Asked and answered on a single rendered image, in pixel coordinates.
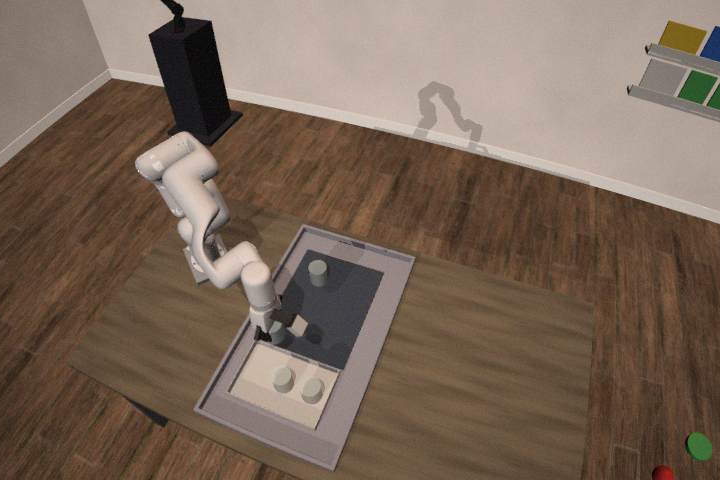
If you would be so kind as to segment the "clear glass jar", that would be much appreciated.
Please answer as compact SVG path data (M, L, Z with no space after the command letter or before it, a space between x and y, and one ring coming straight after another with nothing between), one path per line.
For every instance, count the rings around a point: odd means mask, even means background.
M273 368L270 379L274 389L280 394L289 393L294 387L291 371L286 366L280 365Z
M317 404L322 399L320 381L313 376L303 378L299 384L302 399L309 405Z
M267 342L272 345L281 343L285 338L285 330L282 323L276 322L271 327L269 334L271 335L272 342Z
M310 282L314 286L323 286L328 281L327 265L322 260L314 260L309 264Z

